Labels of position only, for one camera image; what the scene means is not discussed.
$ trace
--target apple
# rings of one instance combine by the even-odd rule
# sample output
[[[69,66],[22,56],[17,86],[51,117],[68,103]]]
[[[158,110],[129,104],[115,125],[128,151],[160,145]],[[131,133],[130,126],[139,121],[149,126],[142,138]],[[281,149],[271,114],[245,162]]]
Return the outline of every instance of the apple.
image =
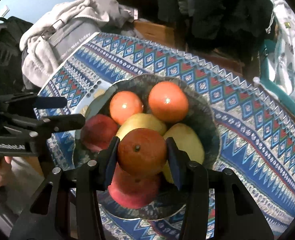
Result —
[[[80,140],[89,150],[99,152],[108,148],[117,131],[118,125],[112,118],[97,114],[86,121],[81,129]]]
[[[158,174],[144,179],[136,179],[123,171],[117,164],[108,191],[110,196],[121,206],[139,209],[150,204],[156,198],[160,183]]]

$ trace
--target orange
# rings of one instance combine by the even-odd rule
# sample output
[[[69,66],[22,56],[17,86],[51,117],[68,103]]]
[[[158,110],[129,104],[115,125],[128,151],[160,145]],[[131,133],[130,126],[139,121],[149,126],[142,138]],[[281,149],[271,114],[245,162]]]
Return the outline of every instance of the orange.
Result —
[[[136,178],[161,172],[167,160],[166,143],[156,131],[137,128],[130,131],[118,146],[118,163]]]
[[[186,95],[178,85],[169,81],[160,82],[152,88],[148,104],[153,115],[164,122],[180,122],[188,113]]]
[[[130,116],[142,112],[142,101],[130,91],[116,93],[110,102],[110,115],[119,125],[122,125]]]

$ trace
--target blue patterned tablecloth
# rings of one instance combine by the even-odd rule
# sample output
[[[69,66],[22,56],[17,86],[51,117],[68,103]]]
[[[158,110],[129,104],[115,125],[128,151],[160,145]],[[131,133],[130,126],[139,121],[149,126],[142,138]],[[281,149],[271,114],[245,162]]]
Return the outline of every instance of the blue patterned tablecloth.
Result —
[[[295,123],[273,98],[224,68],[152,41],[99,33],[40,92],[42,96],[65,96],[68,106],[39,110],[37,116],[74,113],[102,82],[112,84],[143,73],[180,78],[207,99],[221,137],[213,169],[233,169],[275,237],[284,232],[295,217]],[[58,166],[74,167],[73,133],[56,133],[48,143]],[[176,239],[182,218],[183,213],[178,213],[161,221],[121,220],[102,210],[103,224],[119,239]],[[213,230],[214,210],[210,209],[208,237]]]

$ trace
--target screw head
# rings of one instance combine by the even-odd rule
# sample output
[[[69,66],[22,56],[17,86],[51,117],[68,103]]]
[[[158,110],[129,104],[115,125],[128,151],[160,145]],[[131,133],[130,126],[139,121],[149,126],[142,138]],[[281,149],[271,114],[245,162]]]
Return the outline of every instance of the screw head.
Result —
[[[194,168],[198,166],[198,163],[196,161],[190,161],[189,166]]]
[[[223,171],[227,175],[232,175],[233,174],[233,171],[231,169],[229,169],[229,168],[225,168]]]
[[[35,132],[35,131],[32,131],[32,132],[29,133],[29,135],[31,137],[37,137],[39,134],[37,132]]]
[[[61,171],[61,168],[60,168],[60,167],[55,167],[55,168],[52,170],[52,173],[53,173],[53,174],[58,174],[60,171]]]
[[[89,160],[89,161],[88,161],[88,165],[89,165],[90,167],[93,167],[93,166],[95,166],[96,164],[97,164],[96,160]]]
[[[254,82],[255,84],[259,84],[260,81],[261,81],[261,79],[260,79],[259,77],[254,77],[254,78],[253,78],[253,82]]]

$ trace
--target yellow pear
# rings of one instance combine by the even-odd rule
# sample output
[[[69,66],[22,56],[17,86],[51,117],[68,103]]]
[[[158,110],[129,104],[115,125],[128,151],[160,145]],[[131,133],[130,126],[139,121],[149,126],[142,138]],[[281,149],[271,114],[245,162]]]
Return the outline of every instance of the yellow pear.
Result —
[[[203,145],[193,129],[183,123],[173,125],[163,136],[166,140],[173,137],[179,150],[185,151],[191,161],[197,161],[202,164],[205,157]],[[166,162],[162,170],[166,180],[173,183],[172,175],[169,169],[169,163]]]
[[[152,114],[134,114],[129,117],[119,128],[116,136],[122,140],[124,136],[137,128],[148,128],[157,131],[160,135],[164,135],[166,132],[166,125],[164,122],[157,119]]]

